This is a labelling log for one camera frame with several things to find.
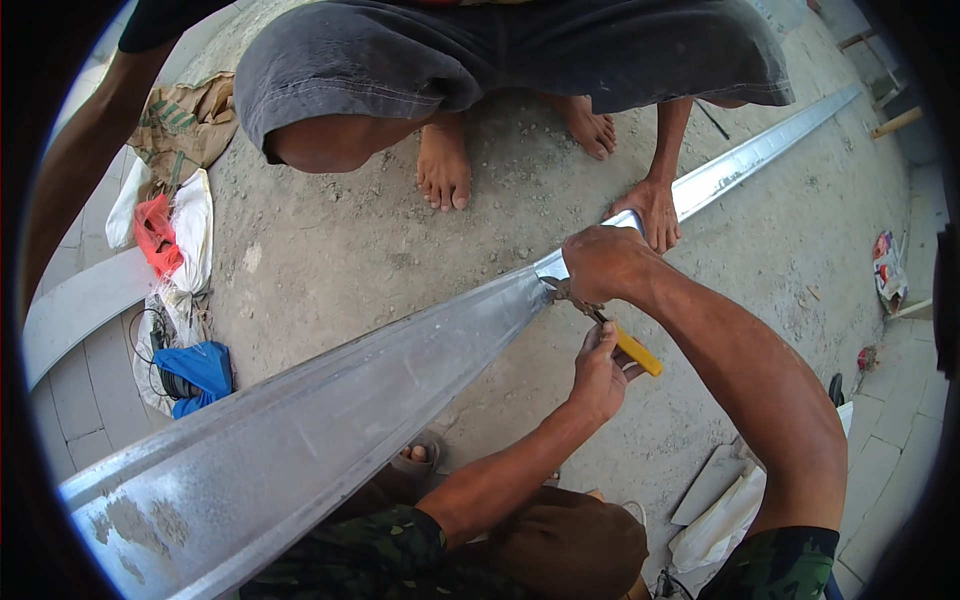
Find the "red plastic bag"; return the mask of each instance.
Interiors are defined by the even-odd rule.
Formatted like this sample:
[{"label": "red plastic bag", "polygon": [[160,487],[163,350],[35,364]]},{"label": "red plastic bag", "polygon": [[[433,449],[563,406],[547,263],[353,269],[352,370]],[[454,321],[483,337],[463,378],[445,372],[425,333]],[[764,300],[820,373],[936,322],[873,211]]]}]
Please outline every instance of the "red plastic bag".
[{"label": "red plastic bag", "polygon": [[147,262],[154,266],[157,278],[172,273],[183,264],[177,234],[170,225],[170,205],[166,195],[160,194],[136,206],[133,210],[133,237]]}]

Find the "hand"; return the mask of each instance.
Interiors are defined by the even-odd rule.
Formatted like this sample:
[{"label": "hand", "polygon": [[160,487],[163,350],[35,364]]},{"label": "hand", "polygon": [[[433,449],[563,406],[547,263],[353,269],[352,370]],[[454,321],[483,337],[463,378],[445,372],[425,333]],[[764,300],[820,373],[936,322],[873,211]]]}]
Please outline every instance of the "hand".
[{"label": "hand", "polygon": [[644,262],[660,258],[634,228],[590,226],[566,238],[564,264],[573,296],[589,304],[624,299]]},{"label": "hand", "polygon": [[643,223],[647,243],[657,254],[663,254],[677,245],[683,235],[677,221],[677,210],[673,206],[673,181],[650,179],[649,177],[627,192],[627,195],[614,202],[604,213],[603,218],[632,208]]},{"label": "hand", "polygon": [[627,384],[645,372],[616,346],[616,327],[610,321],[587,332],[576,366],[567,402],[578,404],[601,422],[620,410]]}]

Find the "yellow handle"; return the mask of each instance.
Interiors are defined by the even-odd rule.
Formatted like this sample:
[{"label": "yellow handle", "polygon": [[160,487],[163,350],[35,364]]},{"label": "yellow handle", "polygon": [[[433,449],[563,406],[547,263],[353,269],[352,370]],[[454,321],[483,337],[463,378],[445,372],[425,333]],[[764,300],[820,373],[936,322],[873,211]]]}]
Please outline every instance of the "yellow handle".
[{"label": "yellow handle", "polygon": [[636,363],[643,367],[648,373],[654,377],[659,377],[663,372],[663,365],[657,360],[657,357],[651,354],[650,350],[641,346],[640,342],[631,337],[629,333],[624,331],[620,324],[614,323],[614,325],[616,325],[616,344],[620,346],[620,349],[626,352],[627,356],[633,358]]}]

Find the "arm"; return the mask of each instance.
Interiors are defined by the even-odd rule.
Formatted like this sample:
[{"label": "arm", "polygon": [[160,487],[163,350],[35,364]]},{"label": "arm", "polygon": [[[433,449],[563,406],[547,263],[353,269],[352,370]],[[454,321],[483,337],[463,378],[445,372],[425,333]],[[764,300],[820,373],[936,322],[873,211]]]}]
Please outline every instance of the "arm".
[{"label": "arm", "polygon": [[847,441],[823,386],[790,346],[674,270],[633,229],[588,228],[566,241],[564,260],[577,298],[622,298],[666,329],[766,467],[748,535],[793,525],[839,529]]},{"label": "arm", "polygon": [[623,404],[628,367],[612,323],[595,326],[577,356],[569,399],[519,442],[455,471],[418,504],[440,524],[451,550],[506,518]]},{"label": "arm", "polygon": [[659,254],[676,246],[677,240],[683,237],[673,205],[672,186],[692,107],[692,96],[657,105],[657,149],[650,171],[626,196],[611,204],[603,216],[609,219],[627,208],[635,210],[643,223],[647,243]]},{"label": "arm", "polygon": [[36,176],[27,223],[24,306],[30,305],[57,244],[136,127],[177,39],[142,53],[117,51],[104,80],[50,145]]}]

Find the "forearm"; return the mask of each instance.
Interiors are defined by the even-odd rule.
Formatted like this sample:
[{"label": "forearm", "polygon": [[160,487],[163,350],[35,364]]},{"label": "forearm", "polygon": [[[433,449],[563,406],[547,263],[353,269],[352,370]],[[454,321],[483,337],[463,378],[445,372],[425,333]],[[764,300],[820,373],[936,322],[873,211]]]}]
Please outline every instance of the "forearm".
[{"label": "forearm", "polygon": [[467,543],[533,495],[602,422],[565,402],[520,441],[455,471],[417,508],[440,524],[447,549]]},{"label": "forearm", "polygon": [[839,526],[846,440],[814,372],[735,302],[661,260],[637,264],[643,273],[632,277],[625,300],[656,319],[683,351],[766,466],[768,495],[782,496],[780,504],[809,500],[792,508],[796,524]]},{"label": "forearm", "polygon": [[692,107],[692,96],[657,105],[657,149],[648,179],[673,181],[677,177],[677,161]]},{"label": "forearm", "polygon": [[136,55],[118,52],[104,80],[47,150],[27,223],[25,307],[63,235],[136,127],[174,43]]}]

